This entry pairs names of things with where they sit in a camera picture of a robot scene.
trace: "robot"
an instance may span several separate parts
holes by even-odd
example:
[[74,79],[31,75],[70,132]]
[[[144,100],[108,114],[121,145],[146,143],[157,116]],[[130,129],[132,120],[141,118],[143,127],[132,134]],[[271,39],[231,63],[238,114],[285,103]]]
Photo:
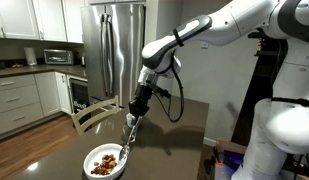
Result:
[[288,179],[280,173],[287,153],[309,153],[309,0],[233,0],[147,44],[130,114],[136,124],[149,109],[152,91],[169,96],[156,82],[160,76],[174,78],[180,71],[176,48],[190,41],[222,46],[253,29],[286,39],[288,53],[273,85],[274,98],[255,106],[244,161],[231,179]]

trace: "stainless steel refrigerator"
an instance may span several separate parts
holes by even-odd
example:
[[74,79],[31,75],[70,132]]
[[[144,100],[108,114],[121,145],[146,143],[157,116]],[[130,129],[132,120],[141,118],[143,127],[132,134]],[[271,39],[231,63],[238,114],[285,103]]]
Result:
[[134,98],[142,67],[144,5],[105,4],[81,8],[90,103]]

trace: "chair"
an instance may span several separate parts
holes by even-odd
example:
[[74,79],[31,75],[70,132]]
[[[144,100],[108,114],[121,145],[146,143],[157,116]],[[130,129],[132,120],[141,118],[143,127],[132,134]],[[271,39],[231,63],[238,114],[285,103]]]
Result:
[[[80,120],[87,114],[90,114],[91,112],[96,112],[98,109],[108,106],[108,105],[115,105],[115,107],[113,109],[110,109],[108,111],[104,111],[101,113],[98,113],[97,115],[91,117],[90,119],[86,120],[84,123],[80,124]],[[97,121],[101,121],[101,120],[105,120],[105,117],[108,117],[110,115],[113,115],[117,112],[119,112],[119,105],[118,105],[118,96],[116,95],[113,99],[109,99],[109,100],[105,100],[105,101],[101,101],[99,103],[93,104],[83,110],[81,110],[80,112],[78,112],[77,114],[72,114],[72,119],[75,125],[75,128],[78,132],[78,134],[81,136],[84,131],[90,127],[92,124],[94,124]]]

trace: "countertop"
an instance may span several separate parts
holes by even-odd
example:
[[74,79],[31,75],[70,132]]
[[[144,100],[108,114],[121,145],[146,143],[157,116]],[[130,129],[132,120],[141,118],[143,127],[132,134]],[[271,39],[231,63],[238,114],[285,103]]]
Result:
[[81,65],[36,65],[24,66],[20,68],[5,68],[0,70],[0,78],[52,71],[86,78],[86,69],[81,67]]
[[[172,117],[177,117],[180,99],[173,97]],[[208,104],[185,99],[184,114],[171,123],[153,96],[150,110],[141,120],[136,141],[121,180],[197,179]],[[24,170],[14,179],[87,179],[83,162],[95,147],[106,143],[123,144],[122,128],[128,108],[93,127],[72,144],[45,157],[35,170]]]

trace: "bowl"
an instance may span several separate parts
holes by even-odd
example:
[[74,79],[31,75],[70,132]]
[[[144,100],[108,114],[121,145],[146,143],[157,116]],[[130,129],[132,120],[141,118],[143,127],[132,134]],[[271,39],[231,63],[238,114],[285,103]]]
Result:
[[[88,179],[96,180],[111,180],[117,178],[125,169],[126,158],[124,160],[119,161],[119,154],[123,147],[118,144],[103,144],[94,148],[85,158],[84,160],[84,171]],[[115,162],[117,165],[114,167],[113,171],[108,175],[98,175],[92,174],[91,171],[95,169],[94,162],[102,163],[102,157],[107,154],[113,154],[115,157]]]

